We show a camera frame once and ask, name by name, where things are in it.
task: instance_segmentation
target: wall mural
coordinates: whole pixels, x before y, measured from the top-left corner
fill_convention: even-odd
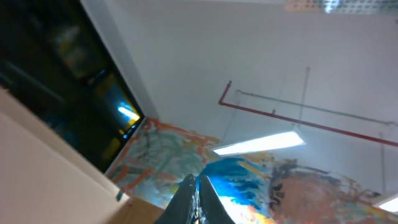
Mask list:
[[[219,140],[148,119],[109,178],[127,194],[165,208],[187,174],[207,175],[236,223],[397,223],[370,206],[378,193],[343,175],[269,152],[219,158]]]

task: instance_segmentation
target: red pipe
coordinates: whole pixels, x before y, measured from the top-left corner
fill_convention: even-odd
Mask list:
[[[398,147],[398,142],[387,141],[387,140],[384,140],[384,139],[374,138],[374,137],[371,137],[371,136],[366,136],[366,135],[358,134],[358,133],[352,133],[352,132],[349,132],[349,131],[344,131],[344,130],[340,130],[340,129],[336,129],[336,128],[331,128],[331,127],[320,125],[320,124],[315,124],[315,123],[306,122],[306,121],[300,121],[300,120],[297,120],[297,119],[293,119],[293,118],[288,118],[288,117],[285,117],[285,116],[277,115],[277,114],[274,114],[274,113],[267,113],[267,112],[263,112],[263,111],[259,111],[259,110],[254,110],[254,109],[251,109],[251,108],[246,108],[246,107],[243,107],[243,106],[238,106],[238,105],[233,105],[233,104],[230,104],[230,103],[225,103],[224,102],[224,98],[225,98],[225,95],[227,94],[229,88],[231,87],[231,83],[232,83],[232,81],[229,81],[229,83],[227,84],[227,86],[226,86],[226,88],[224,90],[223,95],[221,96],[220,100],[218,101],[218,104],[221,105],[221,106],[228,106],[230,108],[235,108],[235,109],[238,109],[238,110],[248,111],[248,112],[252,112],[252,113],[256,113],[256,114],[261,114],[261,115],[264,115],[264,116],[270,116],[271,118],[282,119],[284,121],[290,121],[290,122],[293,122],[293,123],[299,123],[299,124],[302,124],[302,125],[307,125],[307,126],[310,126],[310,127],[319,128],[319,129],[323,129],[323,130],[326,130],[326,131],[331,131],[331,132],[334,132],[334,133],[345,134],[347,136],[352,136],[352,137],[356,137],[356,138],[360,138],[360,139],[365,139],[365,140],[369,140],[369,141],[379,142],[379,143],[382,143],[382,144],[387,144],[387,145],[390,145],[390,146]]]

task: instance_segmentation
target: perforated ceiling panel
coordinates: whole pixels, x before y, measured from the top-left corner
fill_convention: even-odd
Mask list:
[[[337,14],[398,14],[398,0],[287,0],[285,8]]]

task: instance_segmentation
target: fluorescent light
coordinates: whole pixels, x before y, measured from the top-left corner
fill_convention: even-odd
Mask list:
[[[120,111],[120,112],[123,113],[124,115],[130,117],[131,119],[135,119],[135,120],[138,120],[138,119],[139,119],[139,116],[138,116],[137,114],[135,114],[135,113],[132,112],[131,110],[126,109],[126,108],[124,108],[124,107],[122,107],[122,106],[120,106],[120,107],[118,108],[118,111]]]
[[[398,212],[398,197],[379,205],[379,208],[386,210],[388,212]]]
[[[247,152],[259,152],[271,149],[281,149],[285,147],[299,146],[305,144],[304,140],[294,132],[274,134],[262,138],[249,141],[239,142],[236,144],[224,146],[214,150],[220,156],[230,154],[242,154]]]

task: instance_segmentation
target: dark window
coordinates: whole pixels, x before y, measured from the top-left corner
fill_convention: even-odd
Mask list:
[[[0,2],[0,85],[105,171],[144,115],[78,1]]]

